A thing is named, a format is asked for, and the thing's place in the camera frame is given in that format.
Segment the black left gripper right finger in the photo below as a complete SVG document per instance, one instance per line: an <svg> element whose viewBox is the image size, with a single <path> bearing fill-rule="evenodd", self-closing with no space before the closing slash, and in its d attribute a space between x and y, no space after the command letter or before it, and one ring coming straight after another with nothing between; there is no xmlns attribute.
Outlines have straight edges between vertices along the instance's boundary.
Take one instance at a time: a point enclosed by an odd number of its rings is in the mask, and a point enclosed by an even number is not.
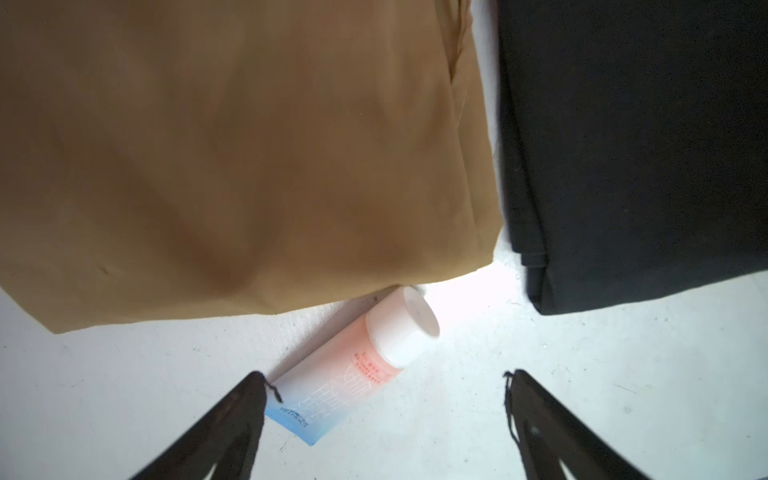
<svg viewBox="0 0 768 480"><path fill-rule="evenodd" d="M645 479L524 370L507 371L507 425L528 479Z"/></svg>

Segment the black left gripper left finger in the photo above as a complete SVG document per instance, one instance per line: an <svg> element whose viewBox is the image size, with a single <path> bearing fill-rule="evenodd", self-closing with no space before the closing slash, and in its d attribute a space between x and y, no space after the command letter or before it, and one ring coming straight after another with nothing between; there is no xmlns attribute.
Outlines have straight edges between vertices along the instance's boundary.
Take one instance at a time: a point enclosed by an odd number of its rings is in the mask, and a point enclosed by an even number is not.
<svg viewBox="0 0 768 480"><path fill-rule="evenodd" d="M136 479L249 479L259 448L268 382L242 379Z"/></svg>

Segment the pink blue cosmetic tube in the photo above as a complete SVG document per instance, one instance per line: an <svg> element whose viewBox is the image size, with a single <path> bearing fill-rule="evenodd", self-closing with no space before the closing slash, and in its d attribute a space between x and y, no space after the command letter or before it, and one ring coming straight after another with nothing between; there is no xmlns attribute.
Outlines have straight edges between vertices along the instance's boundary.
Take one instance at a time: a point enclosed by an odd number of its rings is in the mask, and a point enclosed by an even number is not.
<svg viewBox="0 0 768 480"><path fill-rule="evenodd" d="M400 287L280 376L265 415L313 445L439 338L421 293Z"/></svg>

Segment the khaki shorts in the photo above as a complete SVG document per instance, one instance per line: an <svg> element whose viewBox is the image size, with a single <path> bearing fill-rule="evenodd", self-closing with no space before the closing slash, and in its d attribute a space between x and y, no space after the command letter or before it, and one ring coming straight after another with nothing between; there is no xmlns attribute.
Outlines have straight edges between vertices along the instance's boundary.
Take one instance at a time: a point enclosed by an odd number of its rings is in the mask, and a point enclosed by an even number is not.
<svg viewBox="0 0 768 480"><path fill-rule="evenodd" d="M1 5L1 287L52 332L447 280L501 225L466 1Z"/></svg>

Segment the black shirt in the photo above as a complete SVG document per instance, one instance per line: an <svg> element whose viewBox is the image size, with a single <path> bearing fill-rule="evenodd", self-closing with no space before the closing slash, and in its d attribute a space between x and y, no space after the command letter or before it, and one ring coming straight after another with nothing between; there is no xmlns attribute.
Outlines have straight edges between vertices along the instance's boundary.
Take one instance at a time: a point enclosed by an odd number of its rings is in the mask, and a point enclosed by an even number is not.
<svg viewBox="0 0 768 480"><path fill-rule="evenodd" d="M504 207L544 315L767 267L767 5L502 1Z"/></svg>

